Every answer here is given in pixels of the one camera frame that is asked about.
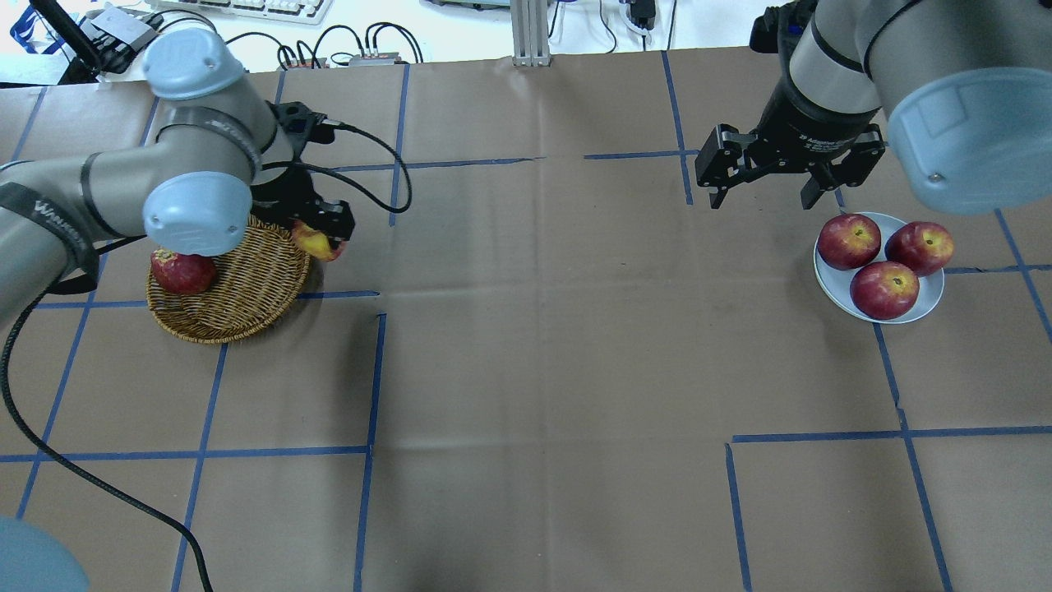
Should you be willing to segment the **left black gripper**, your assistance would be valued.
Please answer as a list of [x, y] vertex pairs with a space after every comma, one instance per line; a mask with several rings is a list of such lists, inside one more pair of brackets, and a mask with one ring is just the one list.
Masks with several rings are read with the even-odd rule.
[[345, 200], [321, 200], [311, 173], [300, 168], [280, 169], [266, 183], [251, 185], [251, 216], [263, 222], [263, 229], [282, 239], [294, 239], [297, 220], [333, 241], [352, 238], [356, 219]]

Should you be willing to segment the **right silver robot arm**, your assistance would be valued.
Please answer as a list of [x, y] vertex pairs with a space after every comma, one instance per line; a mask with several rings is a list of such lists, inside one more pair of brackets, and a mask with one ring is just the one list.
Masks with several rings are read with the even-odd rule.
[[753, 22], [778, 57], [758, 123], [720, 124], [695, 159], [717, 209], [770, 173], [808, 173], [806, 209], [892, 151], [929, 210], [984, 215], [1048, 198], [1048, 1], [791, 1]]

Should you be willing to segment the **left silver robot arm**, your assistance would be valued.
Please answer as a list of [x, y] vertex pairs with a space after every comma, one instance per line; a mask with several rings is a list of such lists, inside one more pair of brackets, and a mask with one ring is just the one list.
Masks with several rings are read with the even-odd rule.
[[303, 221], [335, 241], [352, 236], [349, 204], [313, 190], [301, 154], [318, 117], [268, 104], [214, 30], [174, 30], [144, 53], [160, 101], [150, 145], [2, 167], [2, 322], [79, 272], [99, 279], [95, 244], [147, 237], [179, 254], [222, 256], [248, 219]]

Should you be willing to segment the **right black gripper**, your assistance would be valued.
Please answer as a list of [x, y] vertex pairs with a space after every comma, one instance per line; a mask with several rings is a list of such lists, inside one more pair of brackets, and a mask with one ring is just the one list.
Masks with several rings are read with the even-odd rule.
[[811, 210], [823, 195], [862, 184], [886, 154], [873, 116], [802, 109], [774, 96], [751, 130], [720, 123], [710, 132], [694, 162], [696, 183], [708, 189], [710, 209], [719, 210], [737, 184], [770, 173], [809, 173], [801, 207]]

